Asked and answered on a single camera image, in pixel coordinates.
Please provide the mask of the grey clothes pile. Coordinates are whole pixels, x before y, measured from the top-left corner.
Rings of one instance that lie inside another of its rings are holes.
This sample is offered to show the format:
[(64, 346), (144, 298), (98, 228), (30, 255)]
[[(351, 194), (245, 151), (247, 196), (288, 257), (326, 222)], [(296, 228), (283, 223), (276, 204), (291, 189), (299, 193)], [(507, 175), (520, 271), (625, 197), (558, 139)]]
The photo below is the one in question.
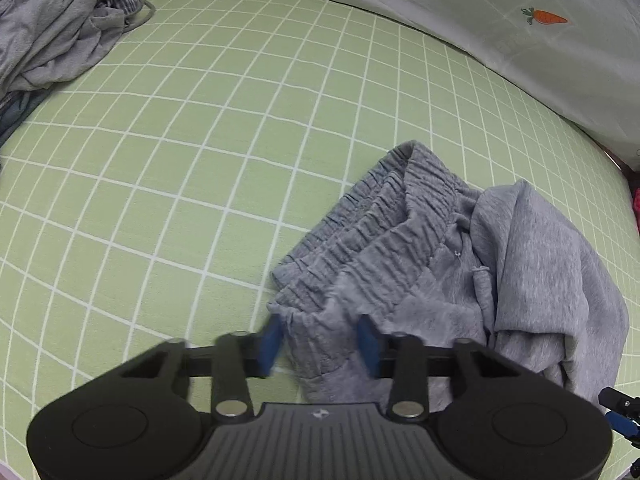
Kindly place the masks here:
[(154, 14), (148, 0), (1, 0), (1, 140)]

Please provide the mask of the white carrot print quilt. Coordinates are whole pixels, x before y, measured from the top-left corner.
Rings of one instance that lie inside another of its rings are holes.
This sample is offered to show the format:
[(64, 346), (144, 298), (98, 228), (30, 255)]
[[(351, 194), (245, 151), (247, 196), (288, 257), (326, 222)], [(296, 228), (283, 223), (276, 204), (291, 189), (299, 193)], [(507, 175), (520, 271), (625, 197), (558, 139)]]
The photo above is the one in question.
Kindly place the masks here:
[(639, 0), (332, 0), (448, 41), (639, 163)]

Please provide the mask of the grey sweatpants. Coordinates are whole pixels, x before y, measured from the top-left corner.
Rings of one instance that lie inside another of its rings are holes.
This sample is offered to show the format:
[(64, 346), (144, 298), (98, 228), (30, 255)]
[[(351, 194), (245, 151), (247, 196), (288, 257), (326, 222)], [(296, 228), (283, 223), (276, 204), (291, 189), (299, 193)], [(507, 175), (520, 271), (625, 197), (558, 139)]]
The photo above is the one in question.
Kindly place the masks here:
[(388, 152), (276, 265), (269, 309), (312, 402), (385, 403), (356, 324), (484, 344), (597, 400), (629, 330), (620, 290), (574, 224), (526, 181), (473, 190), (425, 145)]

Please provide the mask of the green grid bed sheet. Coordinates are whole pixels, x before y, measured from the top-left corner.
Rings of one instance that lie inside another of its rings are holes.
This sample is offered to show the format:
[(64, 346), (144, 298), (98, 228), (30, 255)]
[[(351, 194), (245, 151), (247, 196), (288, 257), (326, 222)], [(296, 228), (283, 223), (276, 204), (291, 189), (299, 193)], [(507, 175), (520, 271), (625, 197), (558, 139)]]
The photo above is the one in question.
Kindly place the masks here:
[(171, 338), (262, 322), (274, 265), (388, 150), (476, 188), (529, 181), (639, 318), (620, 170), (472, 58), (326, 0), (150, 0), (152, 20), (1, 150), (1, 465), (43, 405)]

